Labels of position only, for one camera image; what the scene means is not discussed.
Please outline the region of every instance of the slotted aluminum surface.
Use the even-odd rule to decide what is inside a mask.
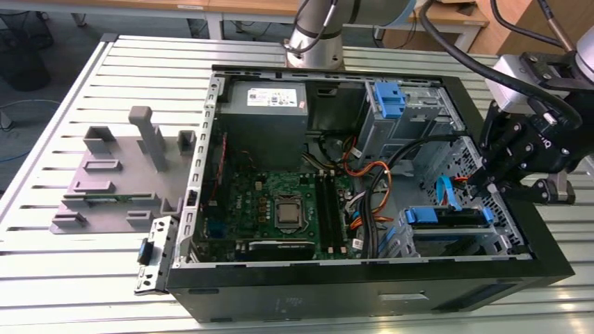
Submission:
[[[346,69],[442,74],[463,79],[479,110],[483,79],[442,53],[347,47]],[[487,65],[495,58],[480,56]],[[589,333],[594,331],[594,181],[581,166],[570,180],[577,205],[539,207],[577,275],[466,314],[197,324],[172,296],[132,295],[144,234],[52,235],[47,228],[80,163],[91,125],[137,136],[132,105],[153,109],[165,136],[203,120],[209,67],[283,66],[272,43],[120,36],[101,43],[0,202],[0,332],[95,333]]]

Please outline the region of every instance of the ram slot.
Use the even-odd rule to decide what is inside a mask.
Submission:
[[[324,175],[315,177],[315,204],[318,207],[318,226],[319,226],[319,241],[322,251],[331,251],[332,247],[332,232],[331,232],[331,222],[327,213],[327,203],[326,203],[326,184]]]
[[[324,178],[326,184],[326,205],[327,205],[327,219],[330,222],[331,233],[332,233],[332,247],[335,253],[342,253],[346,251],[344,239],[343,239],[343,229],[340,223],[340,210],[338,205],[338,192],[336,185],[334,184],[334,177]]]

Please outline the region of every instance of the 3d printed holder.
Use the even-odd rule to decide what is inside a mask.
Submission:
[[[129,111],[140,137],[115,137],[108,127],[89,127],[88,151],[52,233],[148,232],[155,218],[181,212],[196,135],[180,131],[176,137],[163,137],[151,116],[147,106]]]

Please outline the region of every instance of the power supply label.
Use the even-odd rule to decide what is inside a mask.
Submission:
[[[298,106],[296,89],[252,88],[248,90],[248,106]]]

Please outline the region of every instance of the sticker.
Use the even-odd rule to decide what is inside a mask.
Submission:
[[[203,10],[204,7],[201,6],[189,6],[189,5],[177,5],[179,9],[195,9],[195,10]]]
[[[352,248],[358,250],[363,250],[363,240],[352,239]]]
[[[84,200],[91,203],[117,203],[115,198],[85,198]]]
[[[248,106],[298,106],[296,89],[252,88]]]
[[[360,156],[363,155],[363,152],[359,151],[356,148],[352,148],[352,149],[351,149],[351,154],[352,154],[354,156],[356,156],[358,158],[360,158]]]

